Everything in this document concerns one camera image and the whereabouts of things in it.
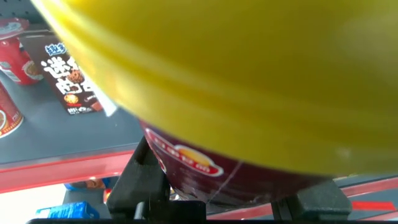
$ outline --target instant noodle bowl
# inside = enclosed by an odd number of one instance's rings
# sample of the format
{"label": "instant noodle bowl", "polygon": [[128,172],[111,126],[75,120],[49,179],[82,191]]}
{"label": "instant noodle bowl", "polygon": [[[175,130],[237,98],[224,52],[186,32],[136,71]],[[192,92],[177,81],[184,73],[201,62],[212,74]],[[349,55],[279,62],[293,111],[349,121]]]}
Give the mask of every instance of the instant noodle bowl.
{"label": "instant noodle bowl", "polygon": [[11,134],[23,121],[24,117],[12,101],[5,87],[0,83],[0,138]]}

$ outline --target snack box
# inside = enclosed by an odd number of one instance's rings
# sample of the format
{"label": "snack box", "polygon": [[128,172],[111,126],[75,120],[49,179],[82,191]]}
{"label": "snack box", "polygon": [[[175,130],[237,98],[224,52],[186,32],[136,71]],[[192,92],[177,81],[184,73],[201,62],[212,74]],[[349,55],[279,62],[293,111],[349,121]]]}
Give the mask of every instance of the snack box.
{"label": "snack box", "polygon": [[101,111],[102,105],[67,48],[45,25],[35,25],[20,35],[19,41],[49,83],[68,114]]}
{"label": "snack box", "polygon": [[61,206],[41,208],[36,218],[99,218],[99,213],[88,202],[68,203]]}

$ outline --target red label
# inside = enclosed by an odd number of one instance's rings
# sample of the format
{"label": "red label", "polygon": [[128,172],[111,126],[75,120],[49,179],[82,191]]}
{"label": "red label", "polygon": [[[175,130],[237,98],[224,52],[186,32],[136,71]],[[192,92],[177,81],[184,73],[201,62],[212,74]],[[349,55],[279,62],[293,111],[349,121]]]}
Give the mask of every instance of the red label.
{"label": "red label", "polygon": [[166,139],[156,134],[153,130],[146,128],[147,137],[163,152],[170,155],[187,167],[202,174],[217,177],[223,174],[223,168],[216,165],[213,160],[201,152],[181,144],[173,145]]}

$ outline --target yellow bowl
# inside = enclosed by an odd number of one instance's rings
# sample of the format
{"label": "yellow bowl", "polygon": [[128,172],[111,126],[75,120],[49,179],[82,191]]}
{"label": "yellow bowl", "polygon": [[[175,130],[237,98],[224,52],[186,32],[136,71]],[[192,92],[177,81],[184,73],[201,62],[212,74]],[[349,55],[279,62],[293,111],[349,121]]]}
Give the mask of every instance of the yellow bowl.
{"label": "yellow bowl", "polygon": [[220,154],[314,174],[398,160],[396,0],[33,0],[140,119]]}

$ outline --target blue package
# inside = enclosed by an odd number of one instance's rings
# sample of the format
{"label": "blue package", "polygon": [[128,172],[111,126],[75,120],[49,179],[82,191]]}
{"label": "blue package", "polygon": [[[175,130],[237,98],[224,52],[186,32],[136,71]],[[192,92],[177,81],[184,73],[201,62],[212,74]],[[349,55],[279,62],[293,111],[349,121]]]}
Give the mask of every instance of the blue package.
{"label": "blue package", "polygon": [[61,206],[41,208],[37,218],[99,218],[99,213],[88,202],[68,203]]}
{"label": "blue package", "polygon": [[102,179],[86,180],[82,182],[75,182],[64,184],[68,190],[92,190],[92,189],[106,189],[109,187],[111,179],[109,177]]}

